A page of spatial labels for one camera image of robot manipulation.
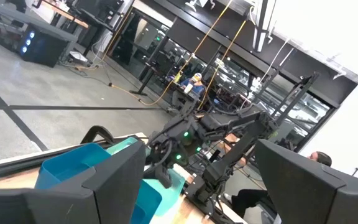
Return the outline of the black acoustic panel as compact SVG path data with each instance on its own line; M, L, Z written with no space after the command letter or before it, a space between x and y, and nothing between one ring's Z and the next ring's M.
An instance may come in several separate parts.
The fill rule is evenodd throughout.
M120 16L124 0L76 0L72 9L76 15L92 28L105 28L113 31L110 24L114 16Z

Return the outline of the seated person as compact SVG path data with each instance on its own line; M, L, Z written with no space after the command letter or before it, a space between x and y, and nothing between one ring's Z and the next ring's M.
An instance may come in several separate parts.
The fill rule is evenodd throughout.
M332 159L324 152L315 151L308 156L309 159L331 167ZM224 198L231 204L232 210L240 217L245 215L248 208L255 207L262 202L269 209L277 213L276 208L266 190L242 189L237 195L224 194Z

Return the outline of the black metal frame stand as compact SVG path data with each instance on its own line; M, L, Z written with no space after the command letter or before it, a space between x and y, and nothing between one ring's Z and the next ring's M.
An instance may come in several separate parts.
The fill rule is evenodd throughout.
M312 84L320 76L319 72L314 72L309 77L301 77L301 81L296 83L289 94L284 97L283 101L278 105L275 111L271 114L271 117L275 117L277 113L280 113L280 116L276 119L276 124L280 126L284 119L289 114L290 110L296 105L296 103L301 99L301 97L308 91Z

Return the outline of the black T-foot stand pole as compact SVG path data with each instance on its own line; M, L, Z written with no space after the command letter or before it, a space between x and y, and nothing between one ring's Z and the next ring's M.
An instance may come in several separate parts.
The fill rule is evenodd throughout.
M147 86L148 82L150 81L155 72L156 69L154 67L146 66L140 74L140 78L143 81L141 87L138 90L130 90L129 92L135 95L147 96L147 94L144 93L143 90Z

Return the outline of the person in distance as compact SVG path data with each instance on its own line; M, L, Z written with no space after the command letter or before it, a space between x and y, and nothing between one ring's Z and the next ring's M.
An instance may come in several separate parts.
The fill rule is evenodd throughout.
M187 86L191 85L191 90L194 94L200 95L204 90L204 85L201 81L203 75L201 73L195 73L191 78L187 78L180 83L180 88L185 90ZM172 95L172 108L180 109L180 100L184 100L185 97L181 95L179 90L175 90Z

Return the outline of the black curved bracket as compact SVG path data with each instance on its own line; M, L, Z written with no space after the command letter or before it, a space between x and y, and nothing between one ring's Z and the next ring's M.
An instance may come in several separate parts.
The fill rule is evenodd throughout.
M96 125L92 126L88 130L82 139L81 144L94 142L97 136L101 136L109 144L114 143L114 137L111 135L111 133L105 127Z

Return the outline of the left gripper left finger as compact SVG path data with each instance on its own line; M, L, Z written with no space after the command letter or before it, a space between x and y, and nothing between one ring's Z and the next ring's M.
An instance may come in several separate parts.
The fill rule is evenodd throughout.
M86 144L43 162L33 188L0 189L0 224L130 224L145 164L137 141Z

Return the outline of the grey metal bench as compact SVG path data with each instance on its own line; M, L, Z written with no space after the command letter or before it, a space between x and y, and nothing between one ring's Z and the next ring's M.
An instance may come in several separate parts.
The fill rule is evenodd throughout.
M63 37L65 40L68 40L70 42L76 42L78 40L77 34L68 33L66 31L56 28L44 21L38 20L32 16L29 16L22 12L4 7L2 4L0 4L0 14L5 15L5 16L10 16L13 19L23 22L23 23L39 26L47 31L50 31L54 34L57 34L57 35Z

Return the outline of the wooden side table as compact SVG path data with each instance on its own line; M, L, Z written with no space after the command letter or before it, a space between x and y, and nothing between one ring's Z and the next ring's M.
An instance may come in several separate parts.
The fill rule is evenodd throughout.
M235 136L234 134L228 134L226 137L225 137L225 140L223 141L223 148L224 148L224 152L227 153L231 150L231 145L238 142L239 141L239 138L237 136ZM245 166L247 164L247 161L245 158L241 158L239 161L238 161L238 164L240 166Z

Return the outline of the blue plastic bin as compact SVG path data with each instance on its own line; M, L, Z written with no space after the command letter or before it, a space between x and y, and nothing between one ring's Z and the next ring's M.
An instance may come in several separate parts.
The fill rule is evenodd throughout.
M90 190L100 224L132 224L144 165L142 141L120 146L114 153L89 143L44 161L35 188Z

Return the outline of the black computer tower blue lights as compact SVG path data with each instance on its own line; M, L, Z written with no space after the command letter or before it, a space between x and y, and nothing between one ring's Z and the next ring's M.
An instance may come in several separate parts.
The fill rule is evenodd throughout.
M34 24L28 24L17 46L17 53L26 62L53 68L68 41L61 36Z

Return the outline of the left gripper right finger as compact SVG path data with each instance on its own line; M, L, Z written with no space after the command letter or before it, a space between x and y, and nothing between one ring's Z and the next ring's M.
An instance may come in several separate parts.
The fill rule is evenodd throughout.
M358 224L357 177L264 139L255 158L283 224Z

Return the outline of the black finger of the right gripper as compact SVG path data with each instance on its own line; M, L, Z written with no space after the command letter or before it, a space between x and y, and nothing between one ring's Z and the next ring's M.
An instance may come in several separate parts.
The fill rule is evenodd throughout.
M166 189L172 186L172 178L165 167L156 168L154 176Z

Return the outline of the long wooden workbench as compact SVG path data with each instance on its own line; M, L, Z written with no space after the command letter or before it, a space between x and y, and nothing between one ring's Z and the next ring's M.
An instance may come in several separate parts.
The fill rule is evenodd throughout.
M71 20L74 23L77 23L78 25L80 25L81 27L83 27L85 29L87 29L89 27L89 25L87 23L83 22L76 16L73 16L69 12L66 12L63 9L59 8L59 6L56 3L53 3L52 0L35 0L34 3L32 4L32 7L37 8L37 9L40 6L44 6L44 7L51 9L53 12L56 12L57 14L65 17L66 19Z

